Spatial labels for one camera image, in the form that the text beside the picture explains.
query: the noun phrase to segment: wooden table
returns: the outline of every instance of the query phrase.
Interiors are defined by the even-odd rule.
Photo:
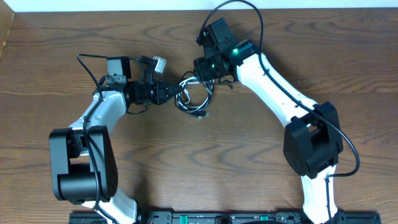
[[[91,103],[95,86],[76,54],[155,55],[178,81],[203,55],[207,11],[18,13],[0,64],[0,222],[66,223],[82,207],[52,193],[48,136]],[[398,9],[264,10],[263,51],[296,88],[332,102],[361,168],[335,180],[346,211],[398,223]],[[217,12],[240,40],[259,40],[253,11]],[[106,62],[86,60],[99,78]],[[133,76],[140,71],[135,69]],[[199,95],[202,89],[195,92]],[[284,129],[249,89],[218,86],[197,120],[172,102],[122,117],[111,140],[119,186],[143,206],[175,210],[301,208],[300,177],[282,153]],[[345,144],[337,172],[354,167]]]

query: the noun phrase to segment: white backdrop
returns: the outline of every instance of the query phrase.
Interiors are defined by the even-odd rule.
[[[213,9],[225,0],[4,0],[14,12]],[[398,0],[249,0],[261,9],[398,7]],[[223,9],[247,9],[232,3]]]

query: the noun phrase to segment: green tape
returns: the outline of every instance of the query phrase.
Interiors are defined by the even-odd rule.
[[[181,215],[180,216],[180,224],[188,224],[188,215]]]

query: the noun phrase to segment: black and white cable bundle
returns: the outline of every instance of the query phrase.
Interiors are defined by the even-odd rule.
[[[203,119],[209,115],[209,113],[204,111],[204,109],[210,104],[211,99],[213,98],[215,81],[212,80],[209,82],[199,82],[198,78],[195,76],[185,78],[185,76],[188,73],[193,74],[193,72],[187,71],[182,76],[181,81],[180,81],[180,87],[183,88],[183,91],[175,96],[174,104],[178,109],[180,109],[192,116],[196,116],[198,119]],[[201,105],[193,105],[191,102],[189,91],[187,90],[187,86],[188,85],[198,85],[198,84],[203,85],[205,87],[208,95],[207,95],[205,101]],[[183,100],[183,94],[185,94],[185,96],[187,97],[187,99],[188,99],[187,101]]]

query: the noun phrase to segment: wooden tabletop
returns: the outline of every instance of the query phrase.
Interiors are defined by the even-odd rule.
[[[48,144],[53,129],[68,127],[92,101],[95,86],[76,55],[161,56],[163,78],[177,82],[203,55],[195,37],[207,14],[16,14],[0,64],[0,222],[66,223],[83,210],[54,197]],[[335,180],[338,208],[397,223],[398,9],[262,14],[271,64],[307,96],[334,104],[360,153],[359,172]],[[258,42],[254,11],[213,20],[221,16],[240,40]],[[104,60],[86,62],[97,78],[106,73]],[[217,86],[208,111],[197,120],[169,102],[123,116],[111,141],[125,193],[143,206],[185,211],[302,208],[300,177],[282,153],[284,129],[259,97],[239,83]],[[353,167],[345,144],[337,172]]]

